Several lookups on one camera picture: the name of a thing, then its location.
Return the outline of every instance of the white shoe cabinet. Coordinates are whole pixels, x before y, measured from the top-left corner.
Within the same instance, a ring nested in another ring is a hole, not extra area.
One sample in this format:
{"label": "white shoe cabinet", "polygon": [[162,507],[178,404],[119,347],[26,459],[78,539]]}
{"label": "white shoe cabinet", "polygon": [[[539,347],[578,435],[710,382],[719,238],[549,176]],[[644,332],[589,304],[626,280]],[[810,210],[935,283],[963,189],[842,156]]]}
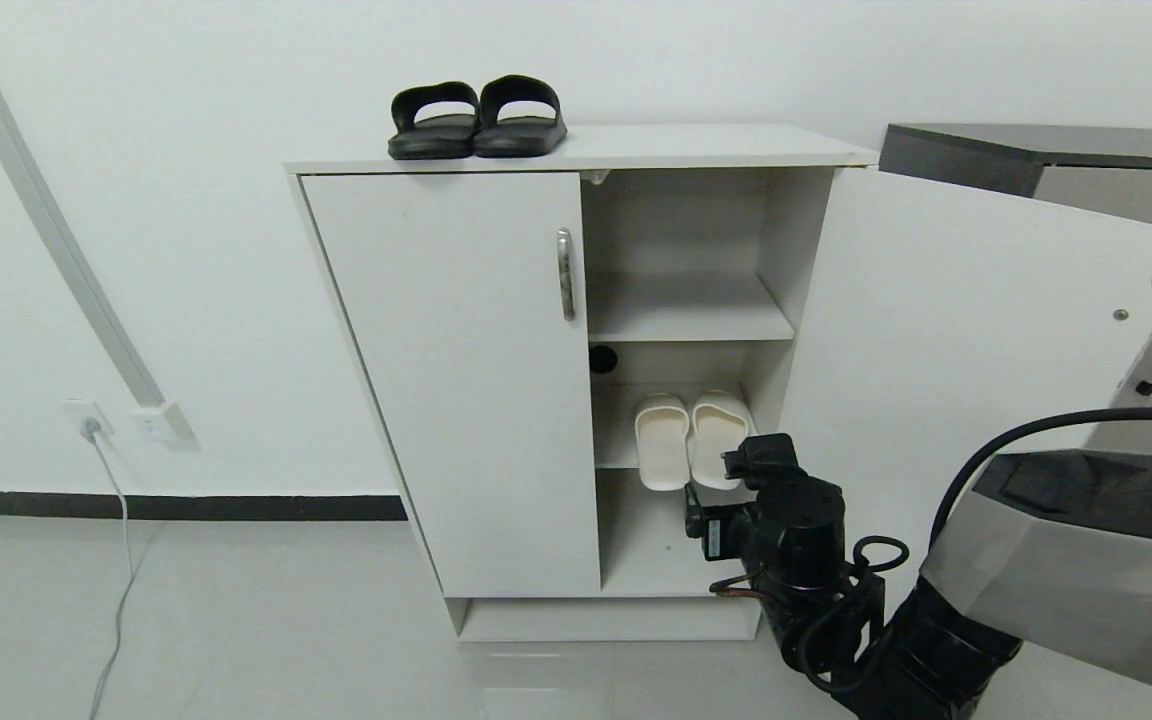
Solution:
{"label": "white shoe cabinet", "polygon": [[[986,439],[1149,402],[1152,225],[876,160],[787,126],[630,126],[526,160],[287,165],[462,639],[753,637],[756,602],[707,592],[740,564],[637,480],[646,393],[740,393],[844,488],[849,537],[915,559]],[[593,344],[616,369],[590,373]]]}

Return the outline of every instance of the white cord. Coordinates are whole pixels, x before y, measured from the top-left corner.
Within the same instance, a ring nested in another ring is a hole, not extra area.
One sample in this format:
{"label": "white cord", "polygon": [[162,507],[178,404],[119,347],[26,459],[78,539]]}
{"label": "white cord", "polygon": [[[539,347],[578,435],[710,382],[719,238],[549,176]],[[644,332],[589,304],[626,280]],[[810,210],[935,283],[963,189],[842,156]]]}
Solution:
{"label": "white cord", "polygon": [[104,434],[103,430],[100,422],[96,418],[83,420],[82,435],[96,448],[96,455],[100,457],[100,464],[105,465],[105,475],[109,477],[109,484],[114,486],[119,506],[122,506],[123,509],[123,550],[127,551],[127,588],[123,588],[123,597],[119,598],[118,611],[114,612],[114,652],[109,653],[109,660],[105,662],[105,669],[101,670],[100,677],[96,681],[96,692],[92,694],[92,711],[91,715],[88,715],[88,720],[96,720],[96,714],[100,711],[100,700],[105,697],[105,682],[109,680],[109,670],[114,669],[114,660],[118,659],[118,651],[122,650],[123,607],[127,606],[127,597],[132,592],[132,583],[136,582],[136,566],[132,564],[132,543],[127,537],[127,497],[123,495],[123,488],[118,486],[118,480],[114,479],[114,471],[109,470],[109,461],[105,460],[105,450],[101,450],[100,442],[96,439]]}

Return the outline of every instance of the black slide sandal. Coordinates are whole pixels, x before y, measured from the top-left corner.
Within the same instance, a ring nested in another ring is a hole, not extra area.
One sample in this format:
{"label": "black slide sandal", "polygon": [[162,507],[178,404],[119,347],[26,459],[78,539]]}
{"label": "black slide sandal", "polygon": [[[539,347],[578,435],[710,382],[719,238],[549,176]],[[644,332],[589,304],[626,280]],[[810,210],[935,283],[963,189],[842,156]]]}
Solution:
{"label": "black slide sandal", "polygon": [[[479,158],[536,158],[547,156],[567,136],[558,92],[537,78],[503,76],[483,88],[483,129],[473,136],[473,153]],[[498,119],[509,103],[544,103],[554,118]]]}
{"label": "black slide sandal", "polygon": [[[417,122],[416,113],[434,103],[467,103],[473,113],[452,113]],[[389,105],[397,135],[389,137],[394,160],[448,160],[468,158],[473,151],[473,132],[479,129],[479,97],[463,82],[408,88]]]}

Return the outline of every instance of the white slide sandal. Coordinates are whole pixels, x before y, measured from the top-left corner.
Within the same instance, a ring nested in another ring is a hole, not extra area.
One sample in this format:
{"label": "white slide sandal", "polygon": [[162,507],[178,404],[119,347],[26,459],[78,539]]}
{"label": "white slide sandal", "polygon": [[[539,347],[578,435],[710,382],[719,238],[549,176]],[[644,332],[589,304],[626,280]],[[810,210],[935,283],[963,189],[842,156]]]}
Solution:
{"label": "white slide sandal", "polygon": [[691,406],[691,477],[705,487],[736,488],[740,479],[727,479],[723,452],[736,450],[751,432],[749,407],[721,389],[707,389]]}
{"label": "white slide sandal", "polygon": [[639,478],[644,486],[668,492],[691,478],[687,468],[687,431],[691,419],[676,395],[653,393],[639,401],[634,415],[634,437],[639,444]]}

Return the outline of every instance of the white tile floor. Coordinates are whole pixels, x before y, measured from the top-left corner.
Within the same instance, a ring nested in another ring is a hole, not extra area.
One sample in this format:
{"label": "white tile floor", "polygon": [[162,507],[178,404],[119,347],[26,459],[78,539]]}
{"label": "white tile floor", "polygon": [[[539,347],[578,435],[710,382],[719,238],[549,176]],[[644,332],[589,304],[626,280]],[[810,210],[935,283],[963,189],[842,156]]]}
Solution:
{"label": "white tile floor", "polygon": [[[132,523],[132,543],[106,719],[850,717],[765,630],[461,646],[402,523]],[[116,521],[0,518],[0,719],[88,715],[124,573]],[[1026,646],[977,717],[1152,720],[1152,688]]]}

